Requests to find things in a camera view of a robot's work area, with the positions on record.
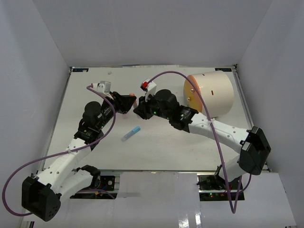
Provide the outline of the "cream round drawer organizer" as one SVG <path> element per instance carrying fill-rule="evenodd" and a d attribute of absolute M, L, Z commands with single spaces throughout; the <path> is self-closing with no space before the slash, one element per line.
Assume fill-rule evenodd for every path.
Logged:
<path fill-rule="evenodd" d="M 186 104 L 206 115 L 198 90 L 207 106 L 210 117 L 226 115 L 234 103 L 234 89 L 227 74 L 222 71 L 189 75 L 184 82 Z"/>

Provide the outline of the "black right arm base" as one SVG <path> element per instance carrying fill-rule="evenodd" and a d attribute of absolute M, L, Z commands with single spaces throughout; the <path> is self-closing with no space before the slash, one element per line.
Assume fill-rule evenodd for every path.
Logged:
<path fill-rule="evenodd" d="M 229 182 L 229 190 L 232 200 L 236 199 L 239 178 Z M 198 175 L 197 186 L 199 188 L 199 199 L 207 201 L 228 201 L 228 193 L 224 180 L 216 179 L 214 175 Z M 245 200 L 243 192 L 239 193 L 238 200 Z"/>

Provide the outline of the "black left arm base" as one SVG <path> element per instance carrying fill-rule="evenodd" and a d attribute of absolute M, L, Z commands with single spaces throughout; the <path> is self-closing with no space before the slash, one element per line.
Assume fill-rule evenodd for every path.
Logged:
<path fill-rule="evenodd" d="M 98 176 L 93 177 L 91 184 L 81 189 L 78 192 L 89 192 L 89 191 L 113 191 L 115 186 L 115 176 Z"/>

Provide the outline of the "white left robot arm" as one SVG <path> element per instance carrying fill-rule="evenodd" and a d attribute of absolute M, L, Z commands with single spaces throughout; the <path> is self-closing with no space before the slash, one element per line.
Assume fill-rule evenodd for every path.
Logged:
<path fill-rule="evenodd" d="M 89 165 L 73 169 L 100 142 L 102 129 L 116 114 L 128 113 L 136 96 L 110 92 L 104 84 L 92 84 L 88 90 L 100 95 L 103 102 L 91 101 L 84 107 L 78 130 L 67 147 L 67 153 L 58 156 L 36 177 L 27 177 L 22 183 L 21 205 L 43 221 L 50 221 L 59 211 L 61 203 L 83 188 L 94 190 L 100 185 L 100 171 Z"/>

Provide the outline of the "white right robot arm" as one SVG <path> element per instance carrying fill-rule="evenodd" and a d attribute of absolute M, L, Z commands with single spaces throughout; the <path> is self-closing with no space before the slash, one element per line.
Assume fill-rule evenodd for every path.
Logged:
<path fill-rule="evenodd" d="M 170 90 L 157 91 L 154 82 L 143 82 L 141 89 L 145 95 L 139 98 L 134 113 L 142 119 L 148 120 L 153 116 L 167 119 L 177 130 L 213 139 L 238 153 L 234 159 L 217 168 L 214 182 L 219 189 L 226 189 L 234 179 L 243 174 L 261 174 L 271 152 L 261 128 L 254 126 L 248 130 L 210 121 L 197 110 L 179 104 Z"/>

